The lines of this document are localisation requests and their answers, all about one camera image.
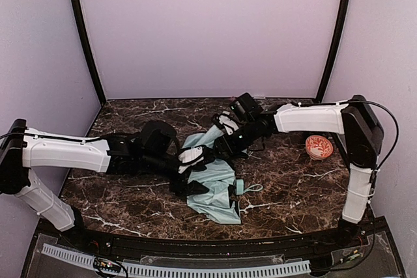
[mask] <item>black pole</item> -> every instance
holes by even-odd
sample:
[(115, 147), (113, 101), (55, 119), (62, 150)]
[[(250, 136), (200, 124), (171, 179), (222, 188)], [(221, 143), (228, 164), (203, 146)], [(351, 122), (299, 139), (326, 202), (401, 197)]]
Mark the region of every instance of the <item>black pole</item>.
[(324, 94), (326, 93), (328, 82), (330, 81), (330, 76), (332, 75), (334, 61), (336, 59), (336, 55), (338, 54), (341, 34), (343, 32), (343, 25), (345, 24), (348, 4), (349, 0), (340, 0), (338, 17), (334, 27), (332, 43), (330, 44), (330, 50), (328, 52), (326, 66), (324, 67), (319, 90), (317, 91), (317, 95), (315, 97), (316, 102), (322, 102)]
[(85, 28), (83, 12), (81, 10), (81, 3), (79, 0), (71, 0), (71, 3), (78, 28), (79, 40), (81, 41), (81, 45), (84, 51), (85, 61), (87, 62), (97, 97), (100, 103), (103, 105), (106, 102), (106, 96), (104, 95), (103, 86), (100, 82), (100, 78), (98, 77), (97, 67), (94, 63), (93, 53), (91, 52), (89, 37), (87, 36), (87, 29)]

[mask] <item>red bowl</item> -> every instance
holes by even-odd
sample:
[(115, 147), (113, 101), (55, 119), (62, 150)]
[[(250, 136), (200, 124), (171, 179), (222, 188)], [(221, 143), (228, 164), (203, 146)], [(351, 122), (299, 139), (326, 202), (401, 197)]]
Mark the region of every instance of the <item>red bowl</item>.
[(306, 150), (313, 160), (324, 160), (332, 155), (333, 145), (323, 136), (312, 135), (306, 140)]

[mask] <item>light blue cloth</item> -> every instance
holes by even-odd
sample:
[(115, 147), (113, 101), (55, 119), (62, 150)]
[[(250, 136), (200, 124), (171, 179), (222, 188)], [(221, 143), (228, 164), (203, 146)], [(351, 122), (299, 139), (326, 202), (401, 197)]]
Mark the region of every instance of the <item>light blue cloth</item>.
[[(214, 140), (222, 135), (223, 132), (213, 126), (207, 133), (189, 136), (184, 148), (201, 145), (212, 148)], [(238, 203), (229, 200), (229, 186), (235, 183), (235, 171), (227, 162), (219, 159), (206, 164), (206, 167), (204, 171), (192, 171), (188, 182), (196, 180), (207, 187), (209, 192), (188, 196), (187, 205), (219, 224), (241, 224)]]

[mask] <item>white wall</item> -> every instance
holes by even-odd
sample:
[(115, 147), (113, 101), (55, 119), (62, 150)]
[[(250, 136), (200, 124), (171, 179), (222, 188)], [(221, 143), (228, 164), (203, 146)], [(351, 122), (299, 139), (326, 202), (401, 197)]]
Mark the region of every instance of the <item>white wall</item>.
[(108, 98), (314, 97), (339, 0), (81, 0)]
[[(70, 0), (0, 0), (0, 60), (0, 134), (25, 118), (39, 130), (85, 135), (100, 105)], [(39, 176), (59, 192), (65, 174)], [(37, 218), (10, 195), (0, 195), (0, 212), (0, 277), (19, 277)]]
[[(399, 146), (381, 169), (373, 207), (386, 216), (406, 271), (417, 277), (417, 0), (351, 0), (326, 100), (354, 93), (384, 104), (399, 121)], [(395, 130), (378, 116), (388, 147)]]

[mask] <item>dark marble surface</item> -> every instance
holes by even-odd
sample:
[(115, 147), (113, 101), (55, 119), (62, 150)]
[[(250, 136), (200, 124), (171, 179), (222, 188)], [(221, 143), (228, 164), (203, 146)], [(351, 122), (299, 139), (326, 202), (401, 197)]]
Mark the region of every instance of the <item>dark marble surface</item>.
[[(285, 99), (261, 100), (263, 105)], [(207, 131), (211, 116), (230, 99), (115, 100), (99, 114), (90, 136), (137, 132), (148, 120), (175, 127), (180, 142)], [(307, 155), (301, 133), (273, 135), (266, 150), (237, 160), (236, 176), (245, 186), (262, 184), (260, 193), (240, 197), (241, 225), (219, 225), (169, 192), (157, 175), (112, 176), (73, 170), (62, 199), (76, 206), (89, 229), (181, 240), (236, 240), (306, 233), (337, 226), (349, 174), (337, 151), (327, 160)]]

